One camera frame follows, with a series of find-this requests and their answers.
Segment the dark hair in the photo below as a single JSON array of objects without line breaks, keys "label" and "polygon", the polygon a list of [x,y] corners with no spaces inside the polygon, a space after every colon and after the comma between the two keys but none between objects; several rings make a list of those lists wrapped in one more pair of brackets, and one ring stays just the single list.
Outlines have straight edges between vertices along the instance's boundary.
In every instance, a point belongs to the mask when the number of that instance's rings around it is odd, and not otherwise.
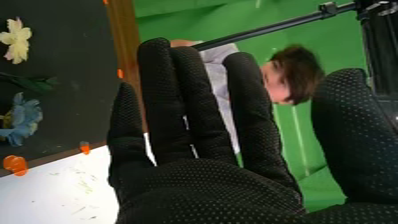
[{"label": "dark hair", "polygon": [[300,46],[291,45],[279,51],[270,59],[282,68],[282,81],[289,85],[286,101],[304,103],[314,93],[314,88],[325,76],[318,59],[313,52]]}]

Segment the white shirt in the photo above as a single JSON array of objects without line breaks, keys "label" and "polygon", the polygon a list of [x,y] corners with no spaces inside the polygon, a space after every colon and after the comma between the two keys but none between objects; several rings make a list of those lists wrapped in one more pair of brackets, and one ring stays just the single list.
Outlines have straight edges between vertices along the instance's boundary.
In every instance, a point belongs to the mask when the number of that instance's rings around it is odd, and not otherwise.
[{"label": "white shirt", "polygon": [[218,110],[222,114],[222,119],[226,123],[226,128],[231,135],[233,148],[238,153],[238,138],[236,138],[236,130],[233,123],[233,113],[231,113],[231,105],[229,105],[229,93],[227,93],[227,71],[222,65],[222,61],[229,54],[238,52],[238,47],[234,44],[227,44],[206,51],[201,52],[202,62],[208,71],[208,78],[213,88],[213,94],[218,103]]}]

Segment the blue flower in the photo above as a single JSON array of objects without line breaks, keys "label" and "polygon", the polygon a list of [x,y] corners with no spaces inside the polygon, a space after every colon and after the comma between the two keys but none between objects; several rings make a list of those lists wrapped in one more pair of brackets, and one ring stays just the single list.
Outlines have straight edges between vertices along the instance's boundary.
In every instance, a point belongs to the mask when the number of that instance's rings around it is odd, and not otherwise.
[{"label": "blue flower", "polygon": [[37,124],[43,120],[39,100],[25,101],[23,93],[18,93],[14,96],[14,105],[9,116],[11,127],[5,127],[7,129],[0,129],[0,136],[7,138],[11,146],[18,147],[23,144],[23,139],[34,135],[34,132],[37,130]]}]

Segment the yellow flower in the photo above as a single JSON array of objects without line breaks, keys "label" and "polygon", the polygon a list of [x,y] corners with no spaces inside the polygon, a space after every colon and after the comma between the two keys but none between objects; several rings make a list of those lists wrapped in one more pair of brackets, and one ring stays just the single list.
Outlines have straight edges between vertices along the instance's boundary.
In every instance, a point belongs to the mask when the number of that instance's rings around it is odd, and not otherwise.
[{"label": "yellow flower", "polygon": [[23,28],[21,20],[9,19],[9,33],[0,33],[0,41],[9,45],[9,51],[3,55],[12,64],[19,64],[28,60],[28,38],[32,37],[30,28]]}]

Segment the man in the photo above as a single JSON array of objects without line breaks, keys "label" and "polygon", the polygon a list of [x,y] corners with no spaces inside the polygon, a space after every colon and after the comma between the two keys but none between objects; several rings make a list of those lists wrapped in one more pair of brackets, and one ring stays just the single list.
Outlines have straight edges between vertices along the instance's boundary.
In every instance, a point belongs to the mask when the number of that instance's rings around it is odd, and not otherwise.
[{"label": "man", "polygon": [[[192,46],[199,43],[190,40],[172,40],[170,47]],[[231,133],[234,152],[240,150],[229,106],[227,72],[222,61],[236,52],[234,44],[227,44],[201,52],[218,109]],[[291,45],[273,54],[259,69],[272,102],[293,105],[304,103],[313,96],[316,84],[323,78],[323,70],[313,52],[300,45]]]}]

